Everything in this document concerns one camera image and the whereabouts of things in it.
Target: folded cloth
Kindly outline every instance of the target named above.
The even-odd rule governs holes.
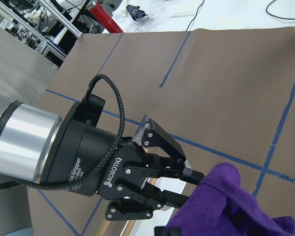
[[[256,198],[240,187],[240,174],[231,164],[215,166],[167,224],[182,236],[294,236],[290,216],[270,218]]]

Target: black braided cable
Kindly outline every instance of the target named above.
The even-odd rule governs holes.
[[[118,129],[117,136],[116,136],[115,140],[113,141],[112,145],[110,146],[109,150],[107,151],[105,157],[89,173],[82,176],[82,178],[71,181],[71,182],[65,182],[65,183],[59,183],[59,184],[39,184],[39,183],[33,183],[33,182],[26,181],[26,180],[19,179],[19,178],[10,177],[13,181],[15,181],[19,184],[25,185],[27,187],[30,187],[30,188],[36,188],[36,189],[42,189],[42,190],[70,189],[76,185],[85,183],[86,181],[90,180],[91,178],[96,176],[106,166],[107,162],[111,159],[111,157],[115,153],[116,149],[118,148],[118,145],[122,141],[122,135],[123,135],[124,125],[125,125],[125,115],[124,115],[124,107],[123,107],[123,103],[122,103],[122,99],[121,99],[121,95],[119,93],[119,90],[116,87],[116,85],[113,83],[113,81],[111,81],[111,79],[109,79],[106,75],[103,75],[103,74],[96,75],[91,80],[91,82],[89,83],[87,94],[85,95],[84,99],[88,100],[93,88],[95,87],[95,84],[100,79],[105,80],[109,84],[109,86],[113,89],[116,99],[117,99],[119,114],[120,114],[119,129]]]

